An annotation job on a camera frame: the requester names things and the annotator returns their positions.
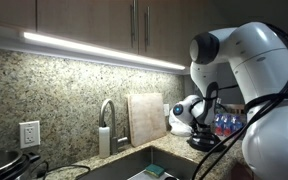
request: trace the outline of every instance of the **faucet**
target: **faucet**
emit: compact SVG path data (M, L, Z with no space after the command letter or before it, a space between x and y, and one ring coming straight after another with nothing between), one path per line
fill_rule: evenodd
M111 154L117 154L117 149L122 146L122 144L126 141L128 141L127 137L122 137L118 139L116 137L116 125L115 125L115 108L113 101L110 99L106 99L101 107L101 113L100 113L100 120L99 120L99 126L104 127L104 113L105 113L105 108L107 104L110 104L111 107L111 113L112 113L112 136L111 136Z

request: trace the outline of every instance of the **kitchen sink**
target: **kitchen sink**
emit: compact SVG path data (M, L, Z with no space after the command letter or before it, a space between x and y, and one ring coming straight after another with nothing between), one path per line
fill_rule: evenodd
M155 164L165 169L164 175L155 178L144 172L144 169ZM175 177L180 180L188 180L197 164L185 158L174 156L155 147L147 147L138 152L127 155L121 159L94 169L81 178L82 180L150 180Z

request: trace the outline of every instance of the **led light strip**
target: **led light strip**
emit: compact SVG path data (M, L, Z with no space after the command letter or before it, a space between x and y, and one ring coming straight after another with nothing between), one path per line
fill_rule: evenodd
M76 50L82 50L87 53L91 53L92 55L111 57L115 59L118 58L118 59L122 59L125 61L136 62L136 63L146 64L146 65L151 65L151 66L164 67L164 68L171 68L171 69L178 69L178 70L185 69L184 66L164 62L164 61L153 59L153 58L147 58L147 57L139 56L135 54L124 53L124 52L100 48L100 47L96 47L92 45L76 43L76 42L53 38L53 37L44 36L40 34L24 32L24 38L37 41L37 42L42 42L45 44L61 46L61 47L76 49Z

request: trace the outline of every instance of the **wooden cutting board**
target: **wooden cutting board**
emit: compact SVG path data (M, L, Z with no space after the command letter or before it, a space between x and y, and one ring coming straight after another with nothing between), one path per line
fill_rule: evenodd
M161 93L132 94L128 97L131 143L134 147L166 135Z

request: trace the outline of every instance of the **granite backsplash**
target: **granite backsplash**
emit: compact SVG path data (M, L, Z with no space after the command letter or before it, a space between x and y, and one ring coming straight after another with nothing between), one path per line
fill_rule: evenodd
M172 107L184 98L183 76L0 49L0 149L19 149L18 123L39 120L41 145L25 152L51 167L95 156L102 102L113 100L121 137L127 96L154 92Z

